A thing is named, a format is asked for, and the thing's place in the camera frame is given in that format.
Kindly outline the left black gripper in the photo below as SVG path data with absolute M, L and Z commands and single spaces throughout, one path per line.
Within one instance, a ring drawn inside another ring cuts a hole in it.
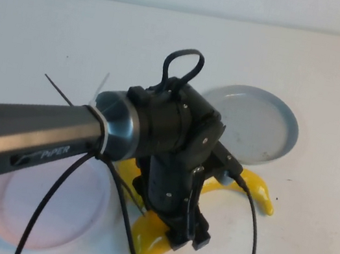
M 210 241 L 209 224 L 196 213 L 204 183 L 204 168 L 187 169 L 173 156 L 136 159 L 141 175 L 133 182 L 148 210 L 153 211 L 171 230 L 167 232 L 173 251 L 186 245 L 184 235 L 195 236 L 192 246 L 201 249 Z

